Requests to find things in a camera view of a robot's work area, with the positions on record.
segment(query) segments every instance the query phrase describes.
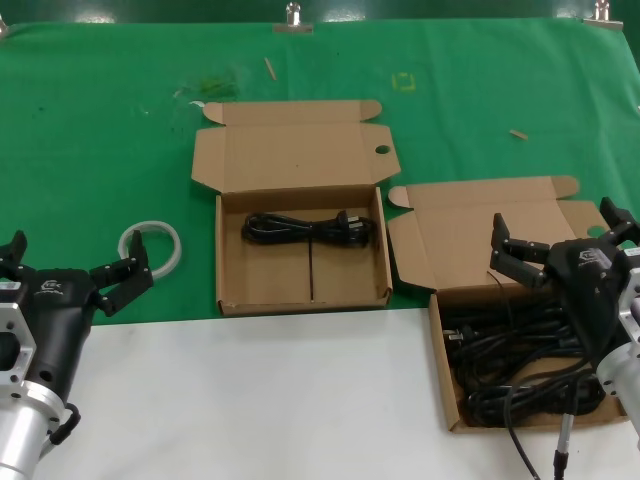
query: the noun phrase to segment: green surface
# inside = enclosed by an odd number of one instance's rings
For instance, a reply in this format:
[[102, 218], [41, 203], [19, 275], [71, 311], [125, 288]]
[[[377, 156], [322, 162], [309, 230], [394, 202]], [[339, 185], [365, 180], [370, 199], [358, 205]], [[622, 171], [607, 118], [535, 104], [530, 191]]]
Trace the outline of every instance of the green surface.
[[[120, 233], [141, 220], [183, 239], [174, 274], [96, 323], [217, 315], [214, 194], [190, 180], [195, 131], [208, 125], [194, 99], [375, 98], [403, 168], [391, 184], [572, 174], [581, 198], [640, 212], [640, 76], [622, 33], [575, 20], [325, 24], [294, 36], [253, 24], [26, 25], [0, 46], [0, 65], [0, 238], [24, 229], [26, 263], [115, 260]], [[168, 246], [149, 244], [162, 263]], [[418, 304], [400, 290], [392, 306]]]

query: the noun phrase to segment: cardboard box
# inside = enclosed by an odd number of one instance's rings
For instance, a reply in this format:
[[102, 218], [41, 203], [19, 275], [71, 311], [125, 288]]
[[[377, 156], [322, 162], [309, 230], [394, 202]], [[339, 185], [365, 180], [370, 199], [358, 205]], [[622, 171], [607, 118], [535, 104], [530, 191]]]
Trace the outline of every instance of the cardboard box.
[[[452, 377], [442, 334], [440, 309], [447, 306], [502, 302], [500, 288], [487, 273], [493, 216], [502, 213], [513, 238], [554, 244], [588, 237], [592, 226], [608, 229], [592, 202], [562, 200], [578, 192], [572, 177], [513, 178], [394, 187], [389, 200], [412, 208], [389, 222], [393, 253], [401, 281], [435, 290], [429, 303], [429, 328], [448, 428], [478, 430], [460, 408], [462, 389]], [[509, 296], [530, 295], [513, 280], [493, 272]], [[556, 370], [575, 359], [541, 359], [521, 376]], [[576, 425], [624, 420], [614, 397], [597, 410], [576, 417]], [[556, 429], [560, 415], [539, 414], [525, 424]]]
[[[385, 306], [392, 293], [376, 182], [400, 171], [388, 127], [361, 123], [376, 101], [209, 103], [219, 125], [196, 137], [192, 178], [218, 192], [216, 297], [225, 315]], [[364, 248], [313, 242], [256, 245], [241, 238], [248, 214], [300, 220], [366, 216]]]

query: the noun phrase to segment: box lid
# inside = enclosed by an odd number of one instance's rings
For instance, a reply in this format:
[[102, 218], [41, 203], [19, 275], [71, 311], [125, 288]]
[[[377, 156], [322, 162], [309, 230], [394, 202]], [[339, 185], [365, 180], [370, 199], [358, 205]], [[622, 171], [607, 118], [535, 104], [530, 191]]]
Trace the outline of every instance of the box lid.
[[513, 238], [554, 244], [586, 237], [589, 227], [606, 224], [592, 202], [558, 200], [578, 190], [568, 176], [394, 187], [391, 203], [412, 209], [389, 222], [399, 278], [434, 290], [492, 285], [494, 214], [502, 213]]
[[192, 178], [221, 193], [375, 184], [400, 171], [375, 100], [208, 103]]

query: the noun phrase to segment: white surface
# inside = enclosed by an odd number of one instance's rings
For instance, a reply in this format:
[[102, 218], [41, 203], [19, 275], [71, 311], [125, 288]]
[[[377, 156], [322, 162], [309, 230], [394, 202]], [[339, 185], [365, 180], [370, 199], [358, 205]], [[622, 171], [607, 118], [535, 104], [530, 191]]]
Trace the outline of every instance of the white surface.
[[[95, 327], [70, 397], [82, 422], [36, 479], [530, 478], [505, 432], [447, 432], [425, 315]], [[552, 479], [557, 436], [521, 436]], [[574, 432], [565, 478], [637, 478], [636, 443], [628, 422]]]

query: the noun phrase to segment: white tape roll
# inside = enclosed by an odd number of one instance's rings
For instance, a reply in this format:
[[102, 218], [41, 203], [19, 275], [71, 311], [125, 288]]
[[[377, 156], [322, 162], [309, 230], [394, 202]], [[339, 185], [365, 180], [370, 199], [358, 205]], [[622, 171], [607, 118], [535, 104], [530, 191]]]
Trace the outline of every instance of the white tape roll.
[[130, 226], [120, 237], [120, 241], [118, 242], [118, 255], [120, 258], [124, 259], [129, 256], [129, 252], [127, 251], [127, 242], [133, 235], [134, 230], [140, 230], [141, 233], [144, 232], [165, 232], [171, 236], [173, 240], [173, 253], [171, 257], [163, 266], [151, 272], [154, 280], [158, 280], [166, 275], [169, 275], [178, 263], [180, 262], [180, 257], [182, 256], [182, 244], [180, 243], [180, 237], [178, 236], [178, 232], [169, 225], [168, 223], [158, 222], [156, 220], [150, 220], [147, 222], [136, 223], [135, 225]]

